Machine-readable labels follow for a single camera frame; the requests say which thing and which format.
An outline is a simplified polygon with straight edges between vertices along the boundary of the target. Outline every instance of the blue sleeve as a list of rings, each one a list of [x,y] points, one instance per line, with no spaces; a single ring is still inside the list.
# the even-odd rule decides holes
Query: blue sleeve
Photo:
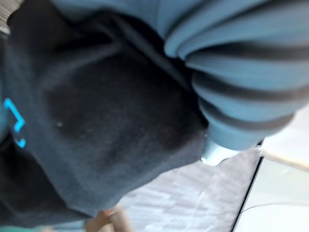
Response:
[[[307,0],[53,0],[68,17],[102,7],[133,15],[196,70],[192,85],[217,144],[246,149],[282,129],[309,98]]]

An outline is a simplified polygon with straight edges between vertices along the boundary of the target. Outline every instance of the white object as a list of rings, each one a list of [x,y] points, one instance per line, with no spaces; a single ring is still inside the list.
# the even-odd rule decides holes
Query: white object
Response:
[[[206,140],[201,161],[210,166],[217,166],[224,159],[237,155],[239,151],[231,150],[216,144],[211,139]]]

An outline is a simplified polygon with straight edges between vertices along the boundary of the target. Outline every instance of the person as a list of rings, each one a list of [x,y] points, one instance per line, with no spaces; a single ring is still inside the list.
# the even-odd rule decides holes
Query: person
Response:
[[[25,0],[4,42],[0,225],[93,217],[283,128],[308,102],[308,4]]]

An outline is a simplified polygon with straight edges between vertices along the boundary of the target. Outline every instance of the tiled floor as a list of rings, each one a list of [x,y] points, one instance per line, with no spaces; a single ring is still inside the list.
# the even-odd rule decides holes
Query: tiled floor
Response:
[[[21,0],[0,0],[0,27]],[[210,167],[201,162],[162,174],[120,205],[135,232],[228,232],[258,155],[248,151]]]

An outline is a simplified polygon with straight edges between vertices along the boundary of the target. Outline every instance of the blue printed logo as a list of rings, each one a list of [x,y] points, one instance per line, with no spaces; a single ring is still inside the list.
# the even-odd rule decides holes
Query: blue printed logo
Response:
[[[4,100],[3,106],[4,106],[5,109],[11,110],[14,117],[16,118],[17,122],[14,125],[14,131],[18,134],[21,131],[21,129],[23,128],[23,126],[25,125],[24,118],[20,115],[18,109],[16,108],[16,106],[14,105],[14,103],[12,102],[11,99],[6,98]],[[15,139],[15,142],[21,148],[24,148],[26,146],[26,141],[24,139],[21,139],[21,140]]]

